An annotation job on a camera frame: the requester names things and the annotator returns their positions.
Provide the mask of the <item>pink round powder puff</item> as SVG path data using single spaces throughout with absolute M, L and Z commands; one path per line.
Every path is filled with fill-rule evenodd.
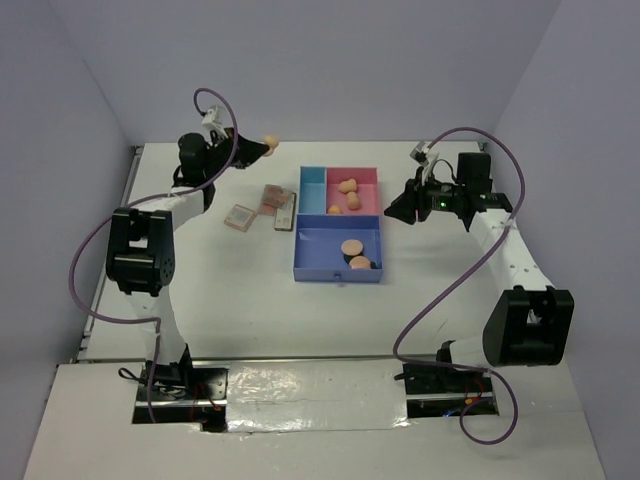
M 341 252 L 346 256 L 359 256 L 364 250 L 364 245 L 357 239 L 348 239 L 341 244 Z

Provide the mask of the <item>tan gourd-shaped makeup sponge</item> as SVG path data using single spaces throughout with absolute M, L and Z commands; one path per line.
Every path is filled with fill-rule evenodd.
M 346 194 L 346 205 L 351 211 L 356 211 L 361 208 L 359 195 L 355 191 L 350 191 Z

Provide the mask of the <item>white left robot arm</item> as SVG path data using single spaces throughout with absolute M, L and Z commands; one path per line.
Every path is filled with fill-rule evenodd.
M 173 398 L 195 389 L 196 374 L 187 342 L 178 330 L 169 285 L 176 270 L 174 233 L 212 205 L 213 179 L 226 167 L 244 169 L 271 155 L 279 140 L 248 140 L 233 128 L 227 137 L 188 133 L 177 142 L 179 165 L 170 193 L 135 208 L 119 208 L 111 217 L 106 274 L 131 304 L 149 353 L 142 381 L 161 386 Z

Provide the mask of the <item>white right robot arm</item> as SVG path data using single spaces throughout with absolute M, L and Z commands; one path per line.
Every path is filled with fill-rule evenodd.
M 470 370 L 505 366 L 555 366 L 564 356 L 575 302 L 556 288 L 529 252 L 508 197 L 492 189 L 491 157 L 462 153 L 452 167 L 452 179 L 435 176 L 438 156 L 416 156 L 420 165 L 404 191 L 385 209 L 387 217 L 409 225 L 434 212 L 450 213 L 483 251 L 499 297 L 482 332 L 442 344 L 435 360 L 437 384 L 456 391 Z

